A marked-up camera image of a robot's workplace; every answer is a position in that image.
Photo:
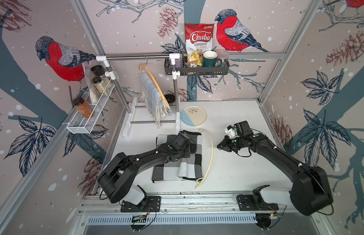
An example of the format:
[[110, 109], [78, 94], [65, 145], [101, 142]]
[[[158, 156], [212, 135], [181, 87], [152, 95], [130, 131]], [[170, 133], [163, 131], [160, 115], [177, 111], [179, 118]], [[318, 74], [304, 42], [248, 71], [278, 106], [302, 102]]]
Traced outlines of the black grey checkered scarf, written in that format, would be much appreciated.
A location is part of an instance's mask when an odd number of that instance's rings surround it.
[[153, 168], [151, 180], [161, 181], [195, 181], [203, 177], [202, 174], [202, 134], [188, 132], [185, 134], [191, 139], [191, 152], [188, 158], [157, 165]]

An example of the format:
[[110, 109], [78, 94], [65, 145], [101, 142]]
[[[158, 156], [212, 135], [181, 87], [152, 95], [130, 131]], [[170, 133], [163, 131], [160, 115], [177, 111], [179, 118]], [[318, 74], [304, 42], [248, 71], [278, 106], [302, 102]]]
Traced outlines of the blue cream plaid scarf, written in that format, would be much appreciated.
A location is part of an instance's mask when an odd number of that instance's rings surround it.
[[172, 111], [169, 105], [165, 107], [159, 91], [148, 74], [144, 73], [142, 75], [141, 83], [141, 99], [145, 101], [148, 112], [156, 122], [157, 129], [161, 129], [160, 118], [165, 117], [166, 115], [171, 115]]

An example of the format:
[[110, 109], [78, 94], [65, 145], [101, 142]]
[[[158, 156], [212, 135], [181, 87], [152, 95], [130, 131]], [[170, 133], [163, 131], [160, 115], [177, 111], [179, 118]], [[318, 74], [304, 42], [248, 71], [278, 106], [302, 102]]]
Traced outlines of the wooden clothes hanger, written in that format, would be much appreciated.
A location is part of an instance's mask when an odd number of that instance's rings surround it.
[[139, 65], [139, 70], [140, 70], [142, 73], [144, 73], [143, 69], [145, 69], [145, 70], [147, 71], [148, 75], [150, 76], [150, 78], [152, 79], [152, 81], [153, 81], [154, 85], [156, 86], [157, 90], [159, 91], [160, 96], [161, 96], [161, 99], [162, 99], [162, 101], [163, 101], [163, 103], [164, 103], [164, 105], [165, 105], [165, 107], [166, 107], [166, 106], [168, 106], [168, 102], [167, 102], [167, 100], [165, 99], [165, 97], [164, 97], [164, 95], [163, 95], [163, 93], [162, 93], [162, 91], [161, 91], [161, 89], [160, 89], [160, 87], [159, 87], [159, 85], [158, 85], [157, 81], [155, 80], [155, 78], [154, 78], [153, 74], [149, 71], [149, 69], [148, 69], [148, 67], [147, 67], [147, 63], [148, 63], [148, 58], [147, 58], [147, 56], [146, 56], [145, 54], [143, 54], [143, 56], [144, 56], [144, 58], [146, 59], [146, 63], [145, 63], [145, 64], [140, 64], [140, 65]]

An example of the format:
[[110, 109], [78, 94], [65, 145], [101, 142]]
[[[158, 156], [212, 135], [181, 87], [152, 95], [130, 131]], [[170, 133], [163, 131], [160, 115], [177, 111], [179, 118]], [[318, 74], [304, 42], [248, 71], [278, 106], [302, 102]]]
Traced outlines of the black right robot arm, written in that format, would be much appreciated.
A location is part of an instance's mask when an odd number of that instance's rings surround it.
[[217, 149], [238, 153], [247, 148], [249, 153], [257, 153], [271, 162], [292, 183], [290, 189], [271, 189], [269, 185], [255, 188], [250, 199], [255, 210], [282, 204], [293, 206], [303, 215], [311, 215], [333, 205], [328, 177], [321, 167], [309, 166], [293, 158], [271, 142], [264, 133], [254, 133], [247, 121], [229, 125], [225, 133], [226, 136], [217, 145]]

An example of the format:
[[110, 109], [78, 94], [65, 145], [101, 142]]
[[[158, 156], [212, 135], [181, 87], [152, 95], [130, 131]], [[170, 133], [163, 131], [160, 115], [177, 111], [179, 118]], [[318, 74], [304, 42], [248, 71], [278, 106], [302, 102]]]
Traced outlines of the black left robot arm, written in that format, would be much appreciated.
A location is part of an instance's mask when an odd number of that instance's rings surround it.
[[129, 156], [118, 153], [102, 170], [97, 182], [109, 201], [117, 203], [129, 193], [139, 173], [159, 164], [189, 158], [197, 151], [197, 141], [191, 139], [186, 131], [181, 131], [175, 138], [151, 151]]

